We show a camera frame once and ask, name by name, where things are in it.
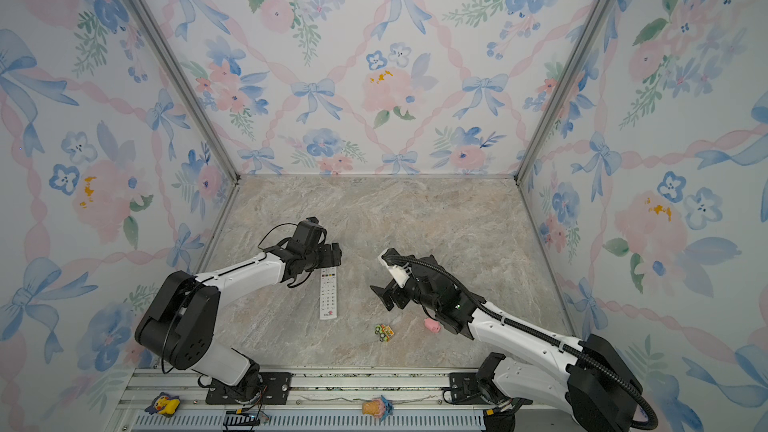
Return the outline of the white remote control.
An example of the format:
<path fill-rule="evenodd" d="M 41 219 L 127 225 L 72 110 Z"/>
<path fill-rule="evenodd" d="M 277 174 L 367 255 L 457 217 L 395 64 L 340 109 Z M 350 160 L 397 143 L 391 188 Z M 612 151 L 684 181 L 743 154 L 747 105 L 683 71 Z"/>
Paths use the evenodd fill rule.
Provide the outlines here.
<path fill-rule="evenodd" d="M 319 319 L 321 321 L 332 320 L 338 316 L 337 276 L 336 267 L 321 270 L 319 302 Z"/>

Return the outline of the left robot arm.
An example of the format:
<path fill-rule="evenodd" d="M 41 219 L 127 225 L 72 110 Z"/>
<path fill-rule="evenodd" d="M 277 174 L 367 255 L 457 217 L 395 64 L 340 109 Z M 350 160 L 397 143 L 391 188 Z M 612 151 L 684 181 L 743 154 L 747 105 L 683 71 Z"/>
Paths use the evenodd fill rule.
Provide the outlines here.
<path fill-rule="evenodd" d="M 279 245 L 235 265 L 193 276 L 166 277 L 136 326 L 136 342 L 178 370 L 192 369 L 227 385 L 239 386 L 257 372 L 250 358 L 214 337 L 221 309 L 272 285 L 297 286 L 298 277 L 341 264 L 337 243 L 307 247 Z"/>

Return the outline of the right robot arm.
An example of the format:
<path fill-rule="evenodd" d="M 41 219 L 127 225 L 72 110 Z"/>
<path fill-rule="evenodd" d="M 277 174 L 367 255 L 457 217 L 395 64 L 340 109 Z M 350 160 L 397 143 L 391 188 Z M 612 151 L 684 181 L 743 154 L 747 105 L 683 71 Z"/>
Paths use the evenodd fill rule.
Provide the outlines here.
<path fill-rule="evenodd" d="M 494 412 L 512 412 L 529 401 L 568 413 L 586 431 L 658 427 L 639 380 L 603 337 L 579 339 L 510 315 L 471 292 L 433 256 L 390 248 L 378 261 L 392 279 L 372 290 L 387 309 L 417 304 L 444 330 L 495 347 L 475 376 Z"/>

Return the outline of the green yellow battery pack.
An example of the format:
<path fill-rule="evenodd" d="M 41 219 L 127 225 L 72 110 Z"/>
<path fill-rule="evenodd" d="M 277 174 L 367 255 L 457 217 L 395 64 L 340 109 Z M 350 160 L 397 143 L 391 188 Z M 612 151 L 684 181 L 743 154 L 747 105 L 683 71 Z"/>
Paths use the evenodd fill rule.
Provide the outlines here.
<path fill-rule="evenodd" d="M 374 331 L 380 342 L 389 342 L 394 337 L 393 329 L 385 324 L 378 324 Z"/>

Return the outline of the pink pig toy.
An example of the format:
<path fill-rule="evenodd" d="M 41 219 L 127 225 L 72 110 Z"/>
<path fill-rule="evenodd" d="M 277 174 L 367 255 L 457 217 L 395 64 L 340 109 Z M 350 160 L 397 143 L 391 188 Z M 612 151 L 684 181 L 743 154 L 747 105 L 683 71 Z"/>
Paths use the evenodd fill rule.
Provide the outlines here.
<path fill-rule="evenodd" d="M 441 324 L 431 318 L 425 318 L 423 320 L 424 326 L 427 330 L 429 330 L 432 333 L 439 333 L 442 330 Z"/>

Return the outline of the pink blue plush toy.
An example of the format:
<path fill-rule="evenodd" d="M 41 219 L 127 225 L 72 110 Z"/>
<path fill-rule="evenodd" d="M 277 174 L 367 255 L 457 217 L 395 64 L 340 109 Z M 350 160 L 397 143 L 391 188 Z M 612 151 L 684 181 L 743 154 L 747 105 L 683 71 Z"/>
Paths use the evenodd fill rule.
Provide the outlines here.
<path fill-rule="evenodd" d="M 393 409 L 393 403 L 384 396 L 380 396 L 365 402 L 362 405 L 361 411 L 363 415 L 371 416 L 382 421 L 392 414 Z"/>

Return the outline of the yellow duck toy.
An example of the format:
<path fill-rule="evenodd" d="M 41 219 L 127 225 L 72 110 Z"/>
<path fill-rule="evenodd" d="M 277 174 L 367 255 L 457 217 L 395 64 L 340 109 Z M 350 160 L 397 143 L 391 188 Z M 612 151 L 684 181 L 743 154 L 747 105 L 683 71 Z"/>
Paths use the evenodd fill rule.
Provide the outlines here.
<path fill-rule="evenodd" d="M 171 417 L 176 413 L 180 404 L 181 400 L 178 396 L 160 393 L 144 411 L 149 415 Z"/>

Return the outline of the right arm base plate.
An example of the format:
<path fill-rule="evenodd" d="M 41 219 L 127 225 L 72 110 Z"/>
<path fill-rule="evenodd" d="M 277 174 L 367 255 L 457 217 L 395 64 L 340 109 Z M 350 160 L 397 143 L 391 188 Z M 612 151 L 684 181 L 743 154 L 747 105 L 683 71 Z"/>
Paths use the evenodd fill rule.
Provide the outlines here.
<path fill-rule="evenodd" d="M 481 405 L 504 408 L 533 403 L 530 399 L 510 398 L 496 388 L 489 379 L 477 379 L 472 372 L 453 372 L 448 375 L 449 385 L 443 390 L 442 400 L 449 405 Z"/>

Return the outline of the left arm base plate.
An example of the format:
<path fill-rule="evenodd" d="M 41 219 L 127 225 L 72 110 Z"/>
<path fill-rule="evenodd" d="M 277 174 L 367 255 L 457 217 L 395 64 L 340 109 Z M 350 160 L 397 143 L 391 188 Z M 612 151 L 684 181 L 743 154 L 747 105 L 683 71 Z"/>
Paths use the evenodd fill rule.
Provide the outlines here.
<path fill-rule="evenodd" d="M 234 386 L 212 379 L 206 386 L 207 405 L 285 405 L 293 375 L 289 372 L 259 372 L 246 375 Z"/>

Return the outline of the aluminium front rail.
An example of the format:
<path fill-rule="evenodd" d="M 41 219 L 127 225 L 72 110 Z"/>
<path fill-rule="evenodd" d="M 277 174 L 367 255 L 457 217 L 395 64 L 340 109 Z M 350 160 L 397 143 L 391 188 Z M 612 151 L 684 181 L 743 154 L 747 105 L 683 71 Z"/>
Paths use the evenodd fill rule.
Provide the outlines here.
<path fill-rule="evenodd" d="M 481 405 L 442 400 L 448 375 L 473 368 L 265 368 L 293 375 L 285 405 L 207 405 L 209 381 L 194 372 L 133 373 L 108 431 L 578 431 L 566 412 L 532 403 L 492 414 Z M 144 409 L 160 393 L 178 396 L 171 417 Z M 380 421 L 363 415 L 362 405 L 384 396 L 394 405 Z"/>

